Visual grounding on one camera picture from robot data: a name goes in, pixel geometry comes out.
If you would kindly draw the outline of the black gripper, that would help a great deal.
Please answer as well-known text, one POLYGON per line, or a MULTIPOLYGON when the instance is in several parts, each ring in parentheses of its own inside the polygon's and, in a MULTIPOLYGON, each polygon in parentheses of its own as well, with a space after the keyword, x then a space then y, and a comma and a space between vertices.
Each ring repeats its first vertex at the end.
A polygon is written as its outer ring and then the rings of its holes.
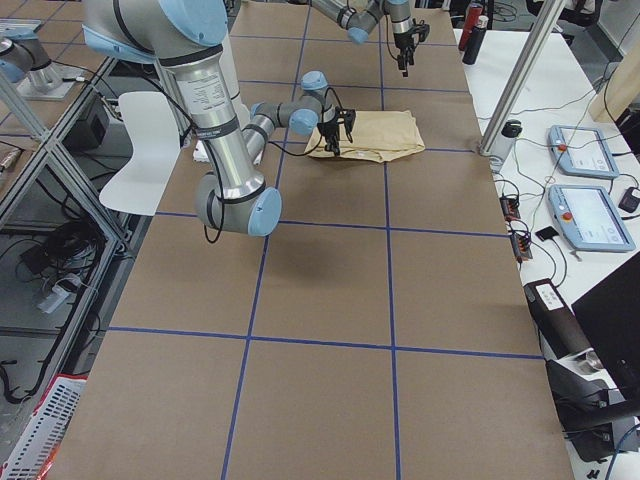
POLYGON ((394 44, 399 52, 397 55, 398 69, 403 77, 407 77, 407 65, 414 65, 416 45, 427 39, 430 26, 424 20, 416 20, 415 18, 393 20, 391 26, 394 44))
POLYGON ((339 156, 340 151, 340 127, 343 127, 347 140, 352 143, 352 131, 356 120, 354 109, 335 107, 333 117, 326 122, 317 125, 321 137, 325 140, 324 150, 339 156))

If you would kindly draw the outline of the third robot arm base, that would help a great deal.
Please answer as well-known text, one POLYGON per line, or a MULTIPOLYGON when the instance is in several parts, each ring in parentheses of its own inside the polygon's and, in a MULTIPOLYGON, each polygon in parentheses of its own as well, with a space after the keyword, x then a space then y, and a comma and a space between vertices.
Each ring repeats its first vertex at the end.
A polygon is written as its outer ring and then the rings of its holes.
POLYGON ((61 101, 71 89, 63 70, 51 60, 38 35, 20 27, 1 35, 1 72, 28 100, 61 101))

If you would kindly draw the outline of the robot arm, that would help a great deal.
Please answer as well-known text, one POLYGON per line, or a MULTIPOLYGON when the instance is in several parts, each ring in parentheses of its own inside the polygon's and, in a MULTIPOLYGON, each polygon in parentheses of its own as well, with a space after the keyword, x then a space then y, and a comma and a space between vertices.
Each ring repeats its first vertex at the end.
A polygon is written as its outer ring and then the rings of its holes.
POLYGON ((307 5, 329 18, 353 43, 365 43, 373 29, 381 20, 389 20, 394 45, 398 52, 391 57, 395 60, 403 77, 409 75, 409 67, 415 64, 417 46, 426 41, 430 26, 412 16, 409 1, 366 1, 363 9, 356 9, 353 1, 290 1, 294 5, 307 5))
POLYGON ((84 11, 85 41, 92 49, 157 62, 174 76, 185 115, 213 167, 196 196, 198 217, 209 228, 254 237, 275 229, 282 198, 254 165, 275 129, 318 131, 333 154, 340 152, 340 136, 353 129, 354 110, 338 104, 320 71, 304 75, 298 100, 261 103, 241 124, 220 64, 228 33, 221 1, 87 1, 84 11))

